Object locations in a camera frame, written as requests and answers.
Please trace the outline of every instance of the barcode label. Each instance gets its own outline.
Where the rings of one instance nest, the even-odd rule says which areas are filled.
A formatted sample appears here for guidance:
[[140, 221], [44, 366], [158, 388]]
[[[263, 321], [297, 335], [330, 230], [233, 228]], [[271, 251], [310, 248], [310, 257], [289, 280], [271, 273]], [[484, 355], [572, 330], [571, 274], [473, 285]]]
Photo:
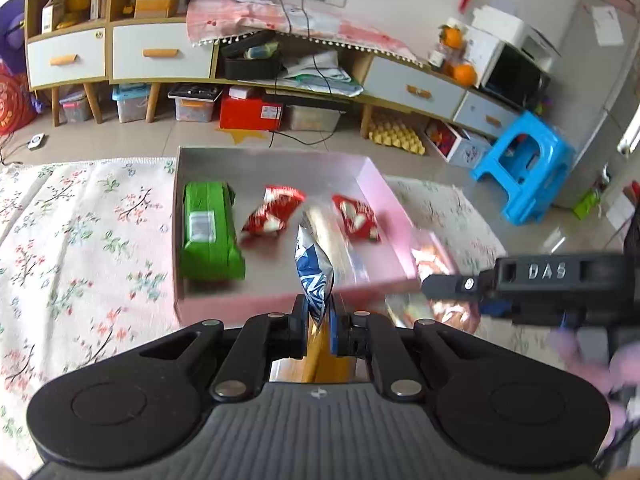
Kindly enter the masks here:
[[189, 214], [189, 241], [215, 242], [216, 223], [213, 211], [196, 211]]
[[263, 106], [262, 112], [260, 113], [261, 119], [277, 119], [280, 117], [280, 108], [279, 106]]

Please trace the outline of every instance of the yellow egg tray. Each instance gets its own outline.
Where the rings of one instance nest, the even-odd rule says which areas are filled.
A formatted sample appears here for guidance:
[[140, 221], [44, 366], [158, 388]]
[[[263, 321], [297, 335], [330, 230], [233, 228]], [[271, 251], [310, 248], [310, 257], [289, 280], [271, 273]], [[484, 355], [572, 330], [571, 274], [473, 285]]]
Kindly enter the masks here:
[[369, 139], [376, 144], [395, 146], [416, 155], [424, 155], [426, 151], [413, 128], [386, 114], [373, 115], [369, 121]]

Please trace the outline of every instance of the white drawer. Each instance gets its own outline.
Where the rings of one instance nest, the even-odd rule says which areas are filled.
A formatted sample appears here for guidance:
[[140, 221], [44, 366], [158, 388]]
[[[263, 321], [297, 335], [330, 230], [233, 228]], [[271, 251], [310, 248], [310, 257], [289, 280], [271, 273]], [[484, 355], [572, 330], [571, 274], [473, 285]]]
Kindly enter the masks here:
[[212, 56], [213, 44], [191, 46], [185, 23], [123, 25], [113, 28], [111, 78], [207, 79]]
[[32, 88], [55, 86], [72, 80], [106, 78], [104, 28], [81, 30], [29, 43], [27, 56]]
[[444, 119], [453, 117], [465, 89], [421, 70], [376, 56], [364, 81], [367, 94], [424, 110]]
[[453, 120], [489, 136], [500, 137], [517, 118], [516, 112], [468, 92]]

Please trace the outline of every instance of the gray ribbed grip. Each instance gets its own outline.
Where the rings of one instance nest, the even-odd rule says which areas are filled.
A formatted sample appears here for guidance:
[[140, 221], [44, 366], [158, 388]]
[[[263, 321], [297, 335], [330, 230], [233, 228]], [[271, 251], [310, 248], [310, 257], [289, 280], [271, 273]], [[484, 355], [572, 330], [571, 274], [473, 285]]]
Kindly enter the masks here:
[[50, 463], [34, 480], [595, 480], [580, 466], [516, 474], [446, 444], [422, 409], [389, 402], [372, 384], [265, 384], [260, 396], [217, 407], [186, 446], [121, 472]]

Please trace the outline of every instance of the cabinet leg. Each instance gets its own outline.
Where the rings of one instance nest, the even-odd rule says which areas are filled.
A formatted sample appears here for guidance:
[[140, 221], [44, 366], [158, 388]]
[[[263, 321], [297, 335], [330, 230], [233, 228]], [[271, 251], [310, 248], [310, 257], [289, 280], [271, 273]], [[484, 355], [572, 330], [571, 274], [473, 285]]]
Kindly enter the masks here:
[[362, 107], [362, 119], [360, 121], [360, 136], [363, 139], [369, 139], [369, 122], [373, 115], [373, 105], [364, 105]]
[[158, 95], [160, 94], [160, 83], [151, 83], [151, 91], [149, 92], [149, 102], [146, 105], [146, 122], [152, 123], [156, 117], [156, 105], [158, 104]]
[[51, 115], [53, 127], [60, 126], [60, 89], [57, 86], [51, 89]]
[[100, 111], [98, 99], [95, 96], [94, 86], [91, 83], [84, 83], [84, 93], [86, 94], [86, 98], [89, 101], [89, 107], [91, 108], [91, 112], [94, 115], [95, 122], [101, 124], [102, 112]]

